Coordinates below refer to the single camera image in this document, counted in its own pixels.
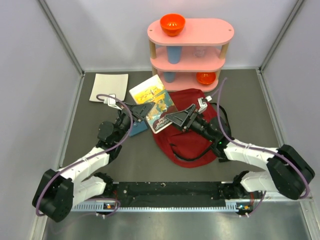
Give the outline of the blue snap wallet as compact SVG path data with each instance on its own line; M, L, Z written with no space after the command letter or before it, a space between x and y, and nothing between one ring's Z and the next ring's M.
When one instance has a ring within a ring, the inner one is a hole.
M148 129L148 126L144 120L143 121L135 121L133 123L133 127L131 129L129 136L130 137L136 136L136 135L146 131L147 129Z

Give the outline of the brown cover book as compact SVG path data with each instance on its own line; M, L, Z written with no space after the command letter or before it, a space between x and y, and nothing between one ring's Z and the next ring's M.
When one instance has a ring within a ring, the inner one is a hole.
M146 122L154 134L158 134L172 123L165 116L177 112L178 109L157 74L131 88L129 93L136 104L154 103L146 116Z

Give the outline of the red student backpack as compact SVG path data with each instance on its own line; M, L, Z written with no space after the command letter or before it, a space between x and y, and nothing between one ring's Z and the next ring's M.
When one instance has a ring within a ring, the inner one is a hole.
M198 104L198 99L205 97L200 89L190 88L169 93L178 111ZM176 165L183 168L196 168L207 165L216 156L210 146L212 143L194 131L181 132L172 124L153 134L153 139L160 150Z

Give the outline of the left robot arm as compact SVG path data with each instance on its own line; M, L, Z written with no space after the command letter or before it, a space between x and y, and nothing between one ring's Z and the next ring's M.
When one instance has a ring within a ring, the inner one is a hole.
M98 142L86 155L66 167L49 169L42 175L32 200L37 216L47 216L58 223L74 206L95 196L106 199L113 194L110 178L96 171L118 157L134 122L143 121L155 104L121 105L114 122L104 121L99 125Z

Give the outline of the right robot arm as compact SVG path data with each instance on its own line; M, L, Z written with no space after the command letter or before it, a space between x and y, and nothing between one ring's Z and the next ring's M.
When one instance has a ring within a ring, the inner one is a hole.
M231 194L245 198L258 191L278 192L291 200L309 195L309 184L315 177L315 172L292 146L284 144L272 148L244 143L232 137L226 118L216 116L207 121L194 104L165 117L180 131L192 131L202 139L211 141L216 157L261 169L258 172L244 170L233 178L232 183L226 183L221 192L227 198Z

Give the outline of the white paper sheet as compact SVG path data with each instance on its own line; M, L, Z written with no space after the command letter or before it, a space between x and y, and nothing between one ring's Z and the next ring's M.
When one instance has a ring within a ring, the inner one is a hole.
M115 95L123 101L126 97L129 74L101 74L96 73L92 91L89 97L91 102L100 102L97 99L99 94Z

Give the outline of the lower blue cup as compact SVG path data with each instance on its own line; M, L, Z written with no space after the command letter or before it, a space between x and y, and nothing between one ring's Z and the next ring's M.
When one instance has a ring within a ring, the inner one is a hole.
M164 76L164 80L167 83L172 83L175 80L176 73L175 72L167 72L166 71L166 72L163 73L163 76Z

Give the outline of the blue cup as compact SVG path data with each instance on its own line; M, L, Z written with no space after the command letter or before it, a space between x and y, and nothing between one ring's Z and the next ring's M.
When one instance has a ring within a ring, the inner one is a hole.
M181 46L167 46L166 50L167 50L168 62L171 64L179 63L179 61L181 59L182 47Z
M167 72L166 71L166 72L163 73L163 76L164 76L164 80L167 83L172 83L175 80L176 73L175 72Z

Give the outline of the orange bowl on bottom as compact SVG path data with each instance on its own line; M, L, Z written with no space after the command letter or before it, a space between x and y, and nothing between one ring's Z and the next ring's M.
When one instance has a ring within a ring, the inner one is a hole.
M216 80L215 72L197 72L196 80L202 85L211 85Z

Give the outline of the orange bowl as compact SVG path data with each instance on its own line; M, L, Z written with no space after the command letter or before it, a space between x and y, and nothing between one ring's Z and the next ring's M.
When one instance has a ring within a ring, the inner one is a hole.
M211 85L216 80L215 72L197 72L196 80L202 85Z
M170 37L179 35L184 29L186 19L178 13L169 13L160 19L162 31Z

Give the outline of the pink three-tier shelf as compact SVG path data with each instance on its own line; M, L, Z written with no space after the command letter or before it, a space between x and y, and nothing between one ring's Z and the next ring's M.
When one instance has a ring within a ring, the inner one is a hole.
M229 43L234 37L233 26L219 18L187 18L182 32L168 36L161 28L160 20L151 23L147 29L152 73L159 75L169 92L185 89L213 91L218 83L221 69L226 62ZM168 61L167 46L181 46L180 61ZM195 57L195 47L206 47L204 57ZM164 72L175 72L173 82L166 82ZM196 73L215 72L216 79L210 85L197 82Z

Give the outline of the upper blue cup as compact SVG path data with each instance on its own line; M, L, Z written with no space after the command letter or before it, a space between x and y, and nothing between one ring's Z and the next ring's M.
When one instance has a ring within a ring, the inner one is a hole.
M171 64L179 63L179 61L181 59L182 47L181 46L167 46L166 50L167 50L168 62Z

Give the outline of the clear glass on shelf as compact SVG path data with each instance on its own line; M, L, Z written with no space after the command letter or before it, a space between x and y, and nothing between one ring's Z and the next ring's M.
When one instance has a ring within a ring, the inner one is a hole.
M193 52L193 55L197 58L202 58L205 56L206 54L206 47L204 46L197 46L194 48L194 52Z

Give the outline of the orange bowl on top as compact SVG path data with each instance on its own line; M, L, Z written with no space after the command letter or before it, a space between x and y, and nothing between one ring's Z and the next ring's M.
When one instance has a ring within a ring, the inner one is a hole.
M162 31L170 37L179 35L184 29L186 19L178 13L169 13L160 19Z

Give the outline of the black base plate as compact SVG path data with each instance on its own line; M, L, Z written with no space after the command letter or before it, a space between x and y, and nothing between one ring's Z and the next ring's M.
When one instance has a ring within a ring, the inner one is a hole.
M250 194L219 181L119 182L110 191L123 207L212 207Z

